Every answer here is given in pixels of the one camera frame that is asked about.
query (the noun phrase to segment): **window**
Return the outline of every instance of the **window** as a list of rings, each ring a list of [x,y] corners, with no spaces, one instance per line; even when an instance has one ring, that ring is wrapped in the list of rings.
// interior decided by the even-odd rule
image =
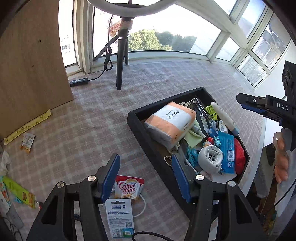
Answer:
[[[254,87],[267,75],[262,67],[249,54],[240,64],[239,70]]]
[[[154,3],[145,1],[145,5]],[[143,4],[138,0],[133,3]],[[107,43],[107,32],[111,14],[95,9],[94,14],[94,56]],[[111,24],[120,21],[114,16]],[[133,19],[129,31],[129,51],[172,50],[206,55],[218,37],[220,30],[203,19],[177,5],[148,16]],[[117,52],[118,43],[111,45]]]
[[[244,11],[241,19],[238,22],[238,25],[246,35],[249,37],[252,30],[254,29],[256,23],[258,22],[265,4],[261,0],[251,0]]]
[[[73,0],[59,1],[59,40],[64,65],[76,63],[73,38]]]
[[[233,9],[236,0],[214,0],[228,15]]]
[[[291,37],[283,24],[273,14],[252,51],[271,69],[285,51],[290,39]]]
[[[216,58],[230,61],[238,49],[239,46],[231,38],[228,38]]]

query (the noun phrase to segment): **white label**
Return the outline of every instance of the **white label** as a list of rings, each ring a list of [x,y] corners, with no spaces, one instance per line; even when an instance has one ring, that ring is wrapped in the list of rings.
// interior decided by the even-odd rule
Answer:
[[[231,161],[231,162],[234,161],[234,151],[233,150],[228,151],[227,161]]]
[[[228,129],[227,127],[225,126],[225,124],[223,123],[223,121],[219,121],[219,129],[221,132],[224,132],[224,133],[227,133],[228,134]]]
[[[112,238],[131,238],[135,229],[131,199],[107,199],[107,220]]]
[[[204,126],[204,129],[205,129],[206,133],[209,134],[209,127],[207,125],[207,120],[204,117],[202,117],[201,113],[200,113],[200,118],[202,119],[202,124]]]
[[[180,131],[186,130],[191,121],[191,115],[189,115],[188,113],[186,113],[185,111],[179,108],[176,108],[170,105],[164,106],[159,111],[157,111],[154,115],[173,124]]]

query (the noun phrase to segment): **white cloth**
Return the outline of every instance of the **white cloth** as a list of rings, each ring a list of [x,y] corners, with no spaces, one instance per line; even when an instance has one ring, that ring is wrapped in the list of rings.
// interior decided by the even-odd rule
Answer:
[[[0,162],[0,176],[5,176],[8,172],[6,165],[10,164],[10,158],[6,151],[2,153],[2,160]]]

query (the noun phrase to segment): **black cable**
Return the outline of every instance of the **black cable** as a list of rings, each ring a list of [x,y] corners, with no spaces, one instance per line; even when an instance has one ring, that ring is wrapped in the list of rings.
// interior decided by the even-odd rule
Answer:
[[[268,210],[268,211],[265,213],[265,215],[268,214],[271,210],[273,210],[273,209],[275,208],[275,206],[278,205],[279,202],[280,202],[281,200],[284,199],[284,197],[288,194],[288,192],[289,192],[289,191],[291,190],[291,188],[294,186],[295,182],[296,182],[296,179],[294,180],[294,182],[292,183],[292,185],[289,187],[288,191],[286,191],[286,193],[285,193],[285,194],[279,199],[279,201],[276,202],[275,205],[272,206],[272,208],[271,208],[270,210]]]
[[[174,241],[174,240],[172,240],[172,239],[170,239],[170,238],[168,238],[168,237],[166,237],[166,236],[163,236],[163,235],[161,235],[161,234],[152,233],[152,232],[145,232],[145,231],[141,231],[141,232],[136,232],[136,233],[134,233],[134,234],[131,236],[131,239],[132,239],[133,241],[136,241],[136,240],[135,240],[135,236],[138,235],[138,234],[148,234],[148,235],[153,235],[153,236],[156,236],[156,237],[162,238],[162,239],[164,239],[164,240],[166,240],[166,241]]]
[[[91,80],[96,80],[96,79],[98,79],[98,78],[100,78],[102,75],[103,75],[103,73],[105,72],[105,70],[106,71],[109,71],[109,70],[111,70],[112,68],[113,68],[113,63],[112,63],[112,61],[111,61],[111,59],[110,59],[110,57],[111,57],[111,54],[112,54],[112,49],[110,48],[110,46],[109,46],[109,34],[110,34],[110,25],[111,25],[111,20],[112,20],[112,18],[113,18],[113,14],[112,14],[112,16],[111,16],[111,18],[110,18],[110,21],[109,21],[109,27],[108,27],[108,42],[107,42],[107,47],[106,47],[106,49],[105,49],[105,52],[106,52],[106,58],[105,58],[105,61],[104,61],[104,70],[103,70],[103,72],[100,74],[100,76],[99,77],[96,77],[96,78],[93,78],[93,79],[91,79]]]
[[[16,239],[16,234],[18,233],[20,235],[21,241],[23,241],[20,230],[12,222],[10,222],[10,220],[8,218],[5,218],[5,217],[2,217],[2,218],[9,222],[9,229],[13,233],[13,236],[15,237],[15,239]]]

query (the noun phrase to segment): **blue gripper pad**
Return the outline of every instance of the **blue gripper pad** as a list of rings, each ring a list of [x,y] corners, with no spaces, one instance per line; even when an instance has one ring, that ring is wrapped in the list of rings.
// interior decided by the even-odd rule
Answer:
[[[190,203],[192,198],[189,192],[189,182],[175,155],[172,156],[172,168],[174,171],[174,175],[177,179],[177,183],[178,183],[180,192],[182,194],[182,197],[186,199],[187,203]]]
[[[107,165],[104,166],[104,168],[109,168],[107,170],[107,173],[105,174],[105,179],[101,185],[102,190],[101,190],[101,197],[100,200],[102,203],[106,201],[110,197],[112,187],[115,182],[115,178],[118,174],[119,168],[120,168],[120,157],[119,155],[115,155],[113,160],[111,159],[108,161]]]
[[[253,112],[257,112],[259,114],[264,114],[266,112],[266,110],[258,109],[258,108],[252,107],[252,106],[248,106],[246,104],[241,104],[241,106],[245,110],[250,110],[250,111],[253,111]]]

